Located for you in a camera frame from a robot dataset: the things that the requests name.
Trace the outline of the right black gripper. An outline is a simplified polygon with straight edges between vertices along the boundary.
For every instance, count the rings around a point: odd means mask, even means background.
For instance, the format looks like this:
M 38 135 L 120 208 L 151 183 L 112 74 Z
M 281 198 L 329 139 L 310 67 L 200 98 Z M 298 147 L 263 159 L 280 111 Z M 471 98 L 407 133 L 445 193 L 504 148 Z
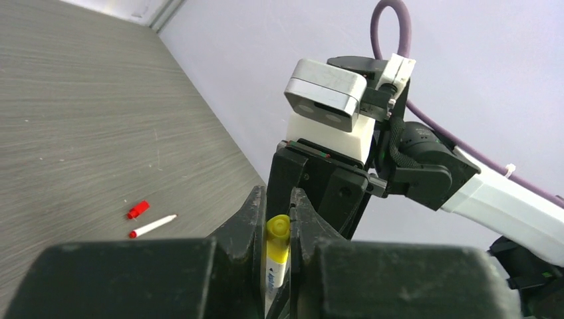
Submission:
M 267 218 L 288 212 L 291 192 L 302 189 L 313 209 L 344 238 L 351 239 L 372 196 L 387 182 L 359 161 L 306 140 L 281 141 L 267 183 Z

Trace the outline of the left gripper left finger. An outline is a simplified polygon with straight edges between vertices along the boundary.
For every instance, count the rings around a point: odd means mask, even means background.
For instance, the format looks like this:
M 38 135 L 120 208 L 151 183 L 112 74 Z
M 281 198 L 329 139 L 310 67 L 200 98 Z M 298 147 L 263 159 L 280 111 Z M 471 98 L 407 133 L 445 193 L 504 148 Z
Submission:
M 266 190 L 202 239 L 45 249 L 7 318 L 262 318 Z

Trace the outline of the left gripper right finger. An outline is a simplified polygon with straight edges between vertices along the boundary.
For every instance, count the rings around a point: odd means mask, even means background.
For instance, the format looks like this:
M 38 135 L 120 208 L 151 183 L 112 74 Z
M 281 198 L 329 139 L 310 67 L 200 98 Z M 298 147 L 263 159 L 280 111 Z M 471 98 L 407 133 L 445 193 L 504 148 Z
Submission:
M 291 318 L 520 318 L 478 249 L 349 241 L 302 189 L 289 200 Z

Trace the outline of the yellow pen cap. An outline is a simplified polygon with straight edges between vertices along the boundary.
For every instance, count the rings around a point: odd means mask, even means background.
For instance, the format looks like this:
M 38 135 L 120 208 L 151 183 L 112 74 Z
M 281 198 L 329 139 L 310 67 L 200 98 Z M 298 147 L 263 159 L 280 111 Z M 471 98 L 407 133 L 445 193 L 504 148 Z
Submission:
M 266 224 L 267 256 L 274 262 L 283 264 L 289 256 L 289 240 L 291 234 L 291 222 L 288 215 L 277 215 Z

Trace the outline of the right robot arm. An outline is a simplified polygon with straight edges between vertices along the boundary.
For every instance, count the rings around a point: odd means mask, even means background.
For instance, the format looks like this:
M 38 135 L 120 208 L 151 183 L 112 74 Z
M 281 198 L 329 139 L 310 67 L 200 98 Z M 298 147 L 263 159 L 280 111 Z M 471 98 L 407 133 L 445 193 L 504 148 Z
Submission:
M 269 217 L 288 210 L 295 188 L 346 238 L 372 196 L 402 195 L 487 227 L 499 234 L 489 252 L 523 313 L 563 317 L 563 200 L 544 198 L 421 123 L 363 117 L 344 132 L 292 118 L 271 164 Z

